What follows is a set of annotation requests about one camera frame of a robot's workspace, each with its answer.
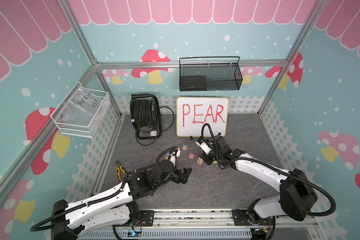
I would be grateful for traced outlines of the black box in basket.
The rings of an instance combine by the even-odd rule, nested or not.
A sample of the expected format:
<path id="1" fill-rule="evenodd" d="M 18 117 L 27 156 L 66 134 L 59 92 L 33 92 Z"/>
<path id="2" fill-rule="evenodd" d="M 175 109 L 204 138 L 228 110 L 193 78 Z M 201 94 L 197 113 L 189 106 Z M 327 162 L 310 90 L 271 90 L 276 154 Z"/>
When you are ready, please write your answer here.
<path id="1" fill-rule="evenodd" d="M 206 76 L 181 76 L 180 77 L 180 91 L 206 91 L 207 90 L 207 77 Z"/>

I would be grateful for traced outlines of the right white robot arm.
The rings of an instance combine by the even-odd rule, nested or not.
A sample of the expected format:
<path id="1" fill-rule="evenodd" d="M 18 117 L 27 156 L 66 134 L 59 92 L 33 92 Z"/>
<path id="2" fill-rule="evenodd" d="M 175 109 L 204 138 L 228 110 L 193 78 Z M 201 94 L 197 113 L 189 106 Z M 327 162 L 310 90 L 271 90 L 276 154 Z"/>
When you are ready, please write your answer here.
<path id="1" fill-rule="evenodd" d="M 208 129 L 211 138 L 201 135 L 196 144 L 202 149 L 200 158 L 207 165 L 216 162 L 220 169 L 232 168 L 249 174 L 274 188 L 279 195 L 256 199 L 244 213 L 244 219 L 256 226 L 269 217 L 287 216 L 301 222 L 306 216 L 325 217 L 336 210 L 335 199 L 323 188 L 310 182 L 299 169 L 288 171 L 274 167 L 250 156 L 240 149 L 232 150 L 220 134 L 214 135 L 210 124 L 205 123 L 201 133 Z"/>

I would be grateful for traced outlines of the white board with PEAR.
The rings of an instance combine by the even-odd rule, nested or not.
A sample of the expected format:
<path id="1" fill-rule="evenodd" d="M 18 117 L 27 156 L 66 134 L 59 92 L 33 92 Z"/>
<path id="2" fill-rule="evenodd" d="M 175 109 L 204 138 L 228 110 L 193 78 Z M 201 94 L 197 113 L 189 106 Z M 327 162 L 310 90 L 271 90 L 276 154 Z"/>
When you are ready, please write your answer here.
<path id="1" fill-rule="evenodd" d="M 176 105 L 178 137 L 199 137 L 202 126 L 210 124 L 213 133 L 226 135 L 229 112 L 228 98 L 179 97 Z"/>

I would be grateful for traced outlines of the black mesh wall basket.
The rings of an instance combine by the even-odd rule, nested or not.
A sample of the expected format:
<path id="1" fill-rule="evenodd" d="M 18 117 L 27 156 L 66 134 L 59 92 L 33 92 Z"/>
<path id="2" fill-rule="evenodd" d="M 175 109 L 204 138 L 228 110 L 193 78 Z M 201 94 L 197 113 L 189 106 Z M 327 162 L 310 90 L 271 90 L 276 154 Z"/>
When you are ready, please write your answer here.
<path id="1" fill-rule="evenodd" d="M 206 76 L 206 91 L 238 91 L 243 82 L 240 57 L 184 57 L 179 58 L 181 76 Z"/>

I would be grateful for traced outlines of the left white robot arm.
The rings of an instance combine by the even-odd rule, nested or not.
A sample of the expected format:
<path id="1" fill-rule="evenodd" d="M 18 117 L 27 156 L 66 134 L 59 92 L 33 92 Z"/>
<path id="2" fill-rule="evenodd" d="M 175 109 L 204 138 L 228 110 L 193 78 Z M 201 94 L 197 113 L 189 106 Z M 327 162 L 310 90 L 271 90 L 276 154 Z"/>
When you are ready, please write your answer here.
<path id="1" fill-rule="evenodd" d="M 192 168 L 178 168 L 180 153 L 179 147 L 171 147 L 161 152 L 153 164 L 125 173 L 118 185 L 87 199 L 55 202 L 51 216 L 30 231 L 50 230 L 52 240 L 76 240 L 107 225 L 133 227 L 142 218 L 138 199 L 152 196 L 168 182 L 188 182 Z"/>

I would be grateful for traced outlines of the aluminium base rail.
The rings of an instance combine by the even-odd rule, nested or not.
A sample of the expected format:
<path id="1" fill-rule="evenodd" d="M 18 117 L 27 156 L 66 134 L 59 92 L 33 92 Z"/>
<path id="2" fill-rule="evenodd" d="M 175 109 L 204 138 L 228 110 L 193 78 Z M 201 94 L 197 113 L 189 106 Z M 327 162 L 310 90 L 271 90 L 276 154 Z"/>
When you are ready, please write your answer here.
<path id="1" fill-rule="evenodd" d="M 313 217 L 302 222 L 289 217 L 257 218 L 246 209 L 143 210 L 134 226 L 106 225 L 81 240 L 322 240 Z"/>

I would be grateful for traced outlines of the clear plastic wall bin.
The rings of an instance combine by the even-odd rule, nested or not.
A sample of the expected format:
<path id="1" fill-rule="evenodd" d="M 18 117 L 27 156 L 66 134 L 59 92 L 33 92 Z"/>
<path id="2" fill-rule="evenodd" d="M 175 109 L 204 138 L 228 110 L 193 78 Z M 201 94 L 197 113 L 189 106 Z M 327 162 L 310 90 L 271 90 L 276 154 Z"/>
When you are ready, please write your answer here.
<path id="1" fill-rule="evenodd" d="M 51 119 L 63 135 L 93 138 L 110 104 L 108 92 L 88 89 L 77 82 Z"/>

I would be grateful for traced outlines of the yellow handled pliers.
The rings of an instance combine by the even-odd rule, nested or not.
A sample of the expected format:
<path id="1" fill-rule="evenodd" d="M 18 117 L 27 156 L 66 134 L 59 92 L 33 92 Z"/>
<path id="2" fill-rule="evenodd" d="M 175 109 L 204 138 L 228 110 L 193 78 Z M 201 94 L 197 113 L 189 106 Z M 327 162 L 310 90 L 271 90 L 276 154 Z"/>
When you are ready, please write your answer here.
<path id="1" fill-rule="evenodd" d="M 119 161 L 116 161 L 116 167 L 117 167 L 117 177 L 119 182 L 121 183 L 126 175 L 126 171 Z"/>

